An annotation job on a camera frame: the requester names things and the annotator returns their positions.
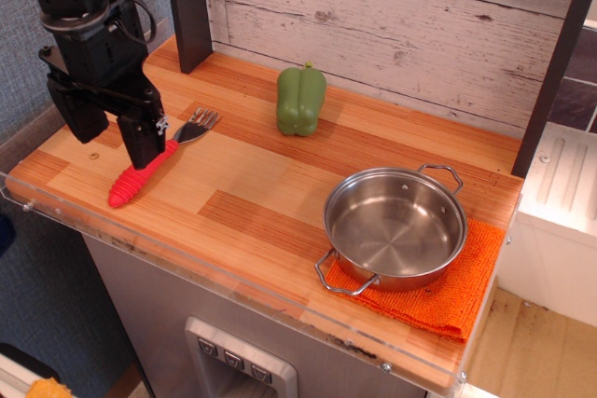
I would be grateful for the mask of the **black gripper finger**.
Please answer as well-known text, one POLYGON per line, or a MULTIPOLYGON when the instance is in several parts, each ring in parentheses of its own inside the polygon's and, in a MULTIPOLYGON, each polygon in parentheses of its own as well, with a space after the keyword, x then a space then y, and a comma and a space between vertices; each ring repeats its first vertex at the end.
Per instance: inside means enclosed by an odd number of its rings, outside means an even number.
POLYGON ((131 164, 136 170, 144 169, 165 150, 165 131, 160 123, 126 116, 118 117, 117 123, 131 164))
POLYGON ((64 86, 56 80, 49 80, 47 86, 66 125, 81 143, 89 143, 108 128, 104 110, 92 102, 85 90, 64 86))

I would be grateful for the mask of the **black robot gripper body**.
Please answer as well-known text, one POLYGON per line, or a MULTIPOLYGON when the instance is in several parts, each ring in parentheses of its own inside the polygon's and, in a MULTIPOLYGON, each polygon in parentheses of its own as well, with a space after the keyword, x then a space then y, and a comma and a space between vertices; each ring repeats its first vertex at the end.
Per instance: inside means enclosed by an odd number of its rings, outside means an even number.
POLYGON ((57 44, 39 53, 49 66, 49 80, 85 90, 106 115, 168 128, 160 95, 143 73, 147 42, 132 0, 101 0, 80 17, 42 13, 40 20, 57 44))

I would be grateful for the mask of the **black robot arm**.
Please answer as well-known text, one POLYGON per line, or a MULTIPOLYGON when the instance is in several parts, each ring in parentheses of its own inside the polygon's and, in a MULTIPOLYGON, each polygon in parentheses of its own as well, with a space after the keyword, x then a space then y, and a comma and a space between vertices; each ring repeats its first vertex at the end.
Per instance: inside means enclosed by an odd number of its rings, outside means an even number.
POLYGON ((145 168, 166 146, 167 118, 160 93, 143 72, 147 46, 157 33, 144 34, 142 0, 37 0, 39 19, 56 44, 39 57, 49 67, 47 86, 62 118, 82 143, 117 118, 136 169, 145 168))

